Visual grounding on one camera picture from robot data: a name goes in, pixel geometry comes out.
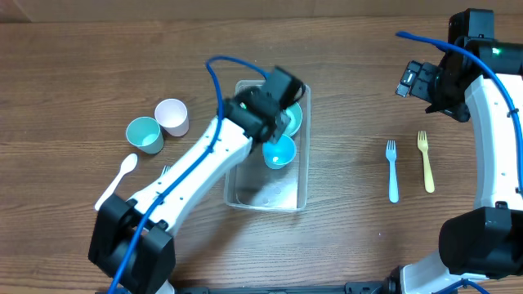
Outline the green cup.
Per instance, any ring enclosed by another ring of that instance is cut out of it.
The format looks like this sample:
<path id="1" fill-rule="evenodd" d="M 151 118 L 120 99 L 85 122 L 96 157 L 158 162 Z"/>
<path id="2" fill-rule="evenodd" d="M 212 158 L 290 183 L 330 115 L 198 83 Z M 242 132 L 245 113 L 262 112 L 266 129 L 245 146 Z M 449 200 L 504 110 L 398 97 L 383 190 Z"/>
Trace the green cup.
<path id="1" fill-rule="evenodd" d="M 151 117 L 139 117 L 126 129 L 127 141 L 147 154 L 157 154 L 163 149 L 163 133 L 158 122 Z"/>

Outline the teal bowl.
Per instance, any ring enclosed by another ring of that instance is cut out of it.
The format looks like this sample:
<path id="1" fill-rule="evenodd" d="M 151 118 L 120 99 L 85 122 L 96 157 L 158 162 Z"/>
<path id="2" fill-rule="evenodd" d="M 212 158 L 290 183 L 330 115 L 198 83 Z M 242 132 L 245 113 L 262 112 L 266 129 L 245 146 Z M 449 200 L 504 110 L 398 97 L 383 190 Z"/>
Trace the teal bowl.
<path id="1" fill-rule="evenodd" d="M 285 110 L 285 114 L 290 118 L 290 121 L 284 130 L 284 134 L 294 136 L 302 125 L 302 108 L 298 103 L 295 103 Z"/>

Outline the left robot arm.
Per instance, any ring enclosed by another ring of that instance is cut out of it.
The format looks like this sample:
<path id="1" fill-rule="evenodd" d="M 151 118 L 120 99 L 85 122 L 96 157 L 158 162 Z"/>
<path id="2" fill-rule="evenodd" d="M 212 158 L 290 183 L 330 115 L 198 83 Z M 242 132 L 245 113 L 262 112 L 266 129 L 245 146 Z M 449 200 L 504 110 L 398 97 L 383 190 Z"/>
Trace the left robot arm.
<path id="1" fill-rule="evenodd" d="M 249 87 L 231 99 L 217 99 L 217 116 L 196 144 L 168 171 L 124 200 L 103 193 L 89 260 L 112 281 L 117 293 L 172 293 L 174 238 L 200 199 L 259 144 L 277 141 L 289 124 L 288 107 L 303 90 L 283 93 L 266 85 Z"/>

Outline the yellow plastic fork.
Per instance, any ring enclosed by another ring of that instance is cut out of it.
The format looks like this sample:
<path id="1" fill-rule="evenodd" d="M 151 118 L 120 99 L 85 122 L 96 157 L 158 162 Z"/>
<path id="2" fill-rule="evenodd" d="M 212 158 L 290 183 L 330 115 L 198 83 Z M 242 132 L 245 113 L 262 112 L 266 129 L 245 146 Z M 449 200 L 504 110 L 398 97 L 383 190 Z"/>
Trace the yellow plastic fork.
<path id="1" fill-rule="evenodd" d="M 418 132 L 417 144 L 418 149 L 422 154 L 424 187 L 428 193 L 433 193 L 435 191 L 435 184 L 433 180 L 430 159 L 428 157 L 428 140 L 427 133 L 425 131 Z"/>

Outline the pink white cup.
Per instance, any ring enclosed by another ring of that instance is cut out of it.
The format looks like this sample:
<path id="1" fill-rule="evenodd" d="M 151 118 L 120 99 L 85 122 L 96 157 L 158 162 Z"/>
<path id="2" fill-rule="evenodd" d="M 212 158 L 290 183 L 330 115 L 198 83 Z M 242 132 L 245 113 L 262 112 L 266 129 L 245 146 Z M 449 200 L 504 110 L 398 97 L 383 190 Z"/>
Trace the pink white cup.
<path id="1" fill-rule="evenodd" d="M 181 100 L 161 101 L 154 110 L 154 117 L 171 136 L 183 136 L 189 131 L 189 113 Z"/>

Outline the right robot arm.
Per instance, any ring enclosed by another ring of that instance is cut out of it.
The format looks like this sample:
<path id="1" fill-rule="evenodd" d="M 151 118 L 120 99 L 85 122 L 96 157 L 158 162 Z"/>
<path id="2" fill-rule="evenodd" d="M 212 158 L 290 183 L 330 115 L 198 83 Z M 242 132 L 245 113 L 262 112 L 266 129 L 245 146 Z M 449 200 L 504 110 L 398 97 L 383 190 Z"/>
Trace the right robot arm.
<path id="1" fill-rule="evenodd" d="M 396 92 L 429 102 L 427 112 L 471 121 L 477 187 L 472 211 L 446 221 L 438 248 L 400 267 L 385 293 L 451 293 L 522 274 L 522 46 L 493 38 L 449 43 L 400 31 L 445 53 L 439 65 L 412 60 Z"/>

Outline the white plastic spoon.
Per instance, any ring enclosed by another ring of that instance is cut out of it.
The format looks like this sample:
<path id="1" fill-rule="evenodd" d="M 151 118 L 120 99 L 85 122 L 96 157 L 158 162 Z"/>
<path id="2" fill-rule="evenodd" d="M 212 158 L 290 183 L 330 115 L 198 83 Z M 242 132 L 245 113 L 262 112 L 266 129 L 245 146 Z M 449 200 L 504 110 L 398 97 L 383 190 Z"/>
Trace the white plastic spoon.
<path id="1" fill-rule="evenodd" d="M 125 175 L 127 175 L 129 172 L 132 172 L 138 163 L 138 156 L 137 154 L 129 154 L 120 164 L 120 168 L 118 170 L 118 173 L 116 177 L 111 181 L 109 186 L 106 188 L 104 193 L 99 197 L 99 199 L 96 201 L 94 205 L 94 209 L 96 211 L 99 211 L 101 208 L 101 205 L 104 203 L 104 201 L 111 196 L 116 188 L 118 187 L 120 181 L 123 179 Z"/>

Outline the light blue plastic fork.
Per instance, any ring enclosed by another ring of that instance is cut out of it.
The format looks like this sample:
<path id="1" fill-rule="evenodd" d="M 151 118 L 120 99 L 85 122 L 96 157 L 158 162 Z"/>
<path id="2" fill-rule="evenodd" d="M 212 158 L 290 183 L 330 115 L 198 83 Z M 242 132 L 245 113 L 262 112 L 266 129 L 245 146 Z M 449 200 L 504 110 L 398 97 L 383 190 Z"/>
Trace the light blue plastic fork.
<path id="1" fill-rule="evenodd" d="M 389 200 L 392 203 L 398 203 L 400 201 L 400 196 L 396 175 L 396 142 L 394 140 L 389 140 L 387 142 L 386 158 L 389 162 Z"/>

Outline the green plastic fork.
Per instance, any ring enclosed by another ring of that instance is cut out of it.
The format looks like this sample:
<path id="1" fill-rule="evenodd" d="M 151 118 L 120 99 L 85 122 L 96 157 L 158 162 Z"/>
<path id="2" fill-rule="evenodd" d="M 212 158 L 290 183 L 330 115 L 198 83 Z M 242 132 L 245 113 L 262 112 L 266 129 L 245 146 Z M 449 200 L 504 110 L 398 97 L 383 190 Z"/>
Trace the green plastic fork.
<path id="1" fill-rule="evenodd" d="M 167 165 L 167 166 L 164 166 L 164 167 L 163 167 L 163 170 L 162 170 L 162 172 L 161 172 L 160 175 L 163 176 L 164 174 L 166 174 L 166 173 L 169 171 L 170 168 L 171 168 L 171 167 L 168 166 L 168 165 Z"/>

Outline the blue cup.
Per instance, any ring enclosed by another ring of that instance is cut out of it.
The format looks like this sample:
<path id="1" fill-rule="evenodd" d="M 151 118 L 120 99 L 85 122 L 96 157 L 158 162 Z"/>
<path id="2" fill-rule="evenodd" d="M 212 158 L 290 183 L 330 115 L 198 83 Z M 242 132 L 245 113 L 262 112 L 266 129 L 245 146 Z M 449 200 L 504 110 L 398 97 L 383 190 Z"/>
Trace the blue cup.
<path id="1" fill-rule="evenodd" d="M 273 170 L 281 169 L 291 163 L 297 154 L 294 140 L 287 135 L 282 135 L 276 143 L 264 143 L 262 155 L 265 164 Z"/>

